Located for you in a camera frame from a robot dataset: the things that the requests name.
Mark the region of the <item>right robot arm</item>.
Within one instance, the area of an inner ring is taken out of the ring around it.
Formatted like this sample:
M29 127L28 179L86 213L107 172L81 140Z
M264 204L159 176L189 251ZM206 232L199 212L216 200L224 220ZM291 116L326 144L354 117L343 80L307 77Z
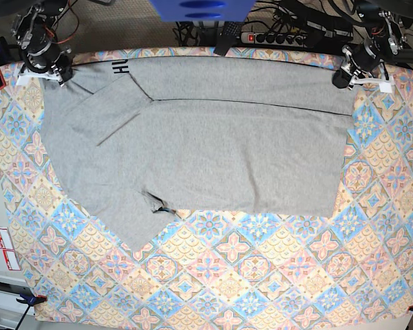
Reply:
M72 78L70 49L61 47L54 31L54 25L69 4L69 1L42 1L14 20L11 32L23 61L17 74L18 85L26 85L30 79L38 78L63 86Z

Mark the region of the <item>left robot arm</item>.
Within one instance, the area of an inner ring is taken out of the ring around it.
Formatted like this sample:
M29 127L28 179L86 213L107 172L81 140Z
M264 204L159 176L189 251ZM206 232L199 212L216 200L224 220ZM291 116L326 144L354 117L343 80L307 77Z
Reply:
M333 85L339 89L353 89L356 85L371 84L377 85L383 93L392 93L395 81L385 64L403 51L405 37L396 22L398 16L365 1L344 1L345 10L334 1L329 4L341 18L363 27L368 34L357 46L342 47L345 58L332 75Z

